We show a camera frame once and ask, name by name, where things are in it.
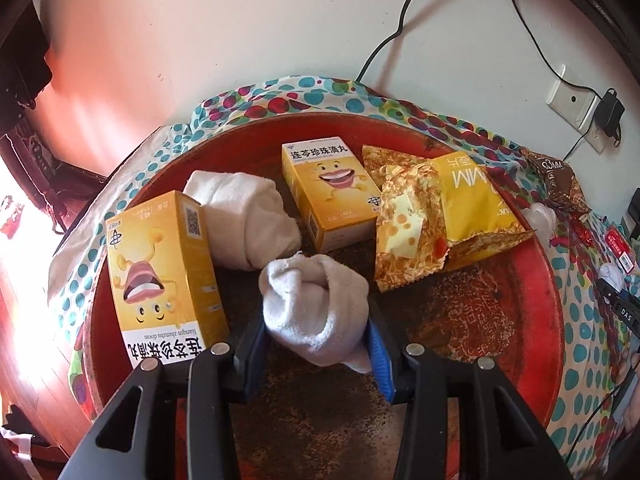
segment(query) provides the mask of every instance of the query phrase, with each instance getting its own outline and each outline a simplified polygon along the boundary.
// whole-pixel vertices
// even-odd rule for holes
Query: chocolate wrapper
[[[574,170],[564,160],[522,147],[520,153],[545,183],[546,192],[553,205],[570,214],[583,215],[591,211]]]
[[[382,291],[465,267],[533,235],[466,153],[427,160],[364,146],[363,158],[382,183],[375,273]]]

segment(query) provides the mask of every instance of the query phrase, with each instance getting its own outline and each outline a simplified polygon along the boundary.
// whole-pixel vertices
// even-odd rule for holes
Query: snack package
[[[382,291],[478,262],[533,235],[466,153],[431,160],[372,146],[363,153],[382,182],[375,274]],[[422,162],[402,168],[416,160]]]
[[[171,191],[107,222],[113,301],[131,365],[193,359],[228,336],[200,204]]]
[[[545,183],[549,199],[556,207],[571,214],[591,211],[578,184],[574,170],[564,161],[520,147],[520,153]]]
[[[375,236],[380,191],[340,137],[283,144],[282,173],[318,252]]]

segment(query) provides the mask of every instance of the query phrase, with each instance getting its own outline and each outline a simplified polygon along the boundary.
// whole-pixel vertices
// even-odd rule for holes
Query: qr code
[[[318,238],[318,224],[316,224],[316,219],[311,213],[309,213],[309,232],[313,240]]]
[[[634,268],[634,264],[631,262],[631,258],[628,256],[628,254],[626,253],[620,254],[620,257],[618,260],[620,261],[622,268],[625,269],[625,272],[627,274],[630,273],[631,269]]]
[[[195,209],[191,209],[190,207],[186,206],[184,208],[184,211],[187,215],[187,234],[193,238],[202,238],[198,212]]]

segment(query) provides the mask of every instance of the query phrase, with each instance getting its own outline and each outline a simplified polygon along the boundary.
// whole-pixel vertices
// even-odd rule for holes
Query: wall outlet
[[[565,64],[558,73],[567,81],[577,85],[583,84]],[[591,118],[599,101],[590,90],[574,88],[556,78],[546,104],[581,135],[588,130],[584,139],[593,146],[594,150],[602,153],[607,136],[595,124],[591,124]]]

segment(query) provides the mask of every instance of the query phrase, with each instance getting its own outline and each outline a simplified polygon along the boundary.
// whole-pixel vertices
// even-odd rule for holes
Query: red plate
[[[264,119],[193,148],[156,174],[131,205],[182,189],[194,170],[243,171],[276,180],[293,216],[297,212],[280,174],[280,147],[331,136],[342,137],[356,154],[363,144],[429,158],[452,151],[404,126],[360,116],[318,112]],[[526,224],[511,196],[501,194]],[[310,253],[308,241],[304,249]],[[373,283],[373,242],[332,256]],[[257,273],[216,269],[216,275],[229,323],[232,328],[241,326],[260,307]],[[562,311],[553,273],[536,237],[476,266],[383,294],[381,303],[387,319],[403,326],[412,340],[439,352],[450,351],[453,340],[463,357],[482,345],[497,349],[502,370],[546,427],[562,373]],[[102,267],[88,319],[85,364],[99,412],[131,370],[107,266]],[[274,347],[267,377],[268,385],[255,400],[232,410],[244,478],[392,478],[403,408],[386,405],[370,376],[341,365],[318,368]],[[178,434],[184,436],[184,427]],[[458,462],[456,440],[452,420],[450,475]]]

